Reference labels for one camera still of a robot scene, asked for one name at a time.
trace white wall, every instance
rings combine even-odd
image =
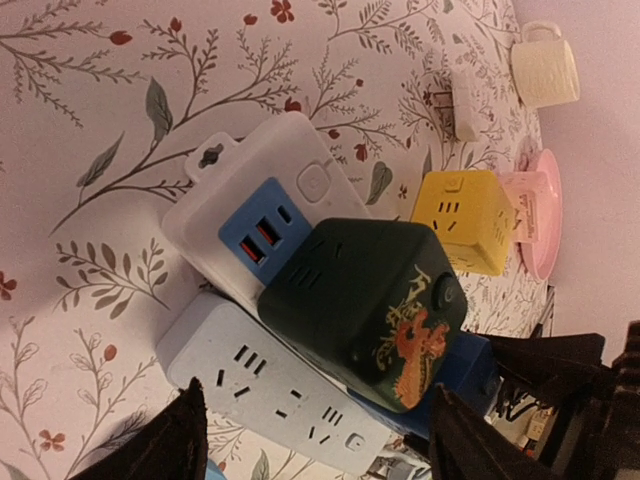
[[[560,163],[564,232],[554,334],[596,331],[605,360],[640,319],[640,5],[637,0],[514,0],[519,20],[549,19],[570,41],[579,102],[542,109]]]

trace white mug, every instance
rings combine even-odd
[[[511,50],[513,78],[522,102],[532,108],[575,102],[580,82],[571,46],[553,22],[522,27],[522,43]]]

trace green power adapter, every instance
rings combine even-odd
[[[320,222],[258,300],[303,357],[398,413],[420,402],[466,313],[435,233],[385,220]]]

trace yellow power adapter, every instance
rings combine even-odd
[[[502,275],[515,212],[493,172],[427,174],[411,221],[435,231],[456,270]]]

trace pink plate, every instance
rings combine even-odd
[[[529,171],[544,172],[551,186],[551,197],[545,205],[540,205],[540,239],[535,243],[522,243],[522,257],[527,269],[538,280],[546,280],[558,258],[560,236],[562,235],[562,185],[560,171],[553,152],[545,149],[531,162]]]

